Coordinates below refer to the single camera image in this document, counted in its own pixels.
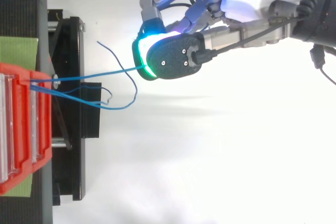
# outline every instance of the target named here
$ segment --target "green led light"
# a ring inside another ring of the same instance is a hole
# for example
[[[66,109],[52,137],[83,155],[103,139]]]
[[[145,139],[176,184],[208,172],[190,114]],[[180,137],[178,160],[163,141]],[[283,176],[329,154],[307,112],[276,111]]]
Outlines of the green led light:
[[[154,72],[152,71],[152,69],[148,66],[147,64],[147,53],[149,51],[149,49],[158,41],[165,39],[165,38],[169,38],[169,37],[173,37],[176,35],[179,35],[179,32],[176,31],[172,31],[171,33],[168,34],[154,34],[154,35],[150,35],[146,38],[143,38],[139,41],[139,55],[140,55],[140,60],[141,63],[143,65],[146,65],[146,67],[144,68],[144,70],[152,77],[156,77],[156,75],[154,74]]]

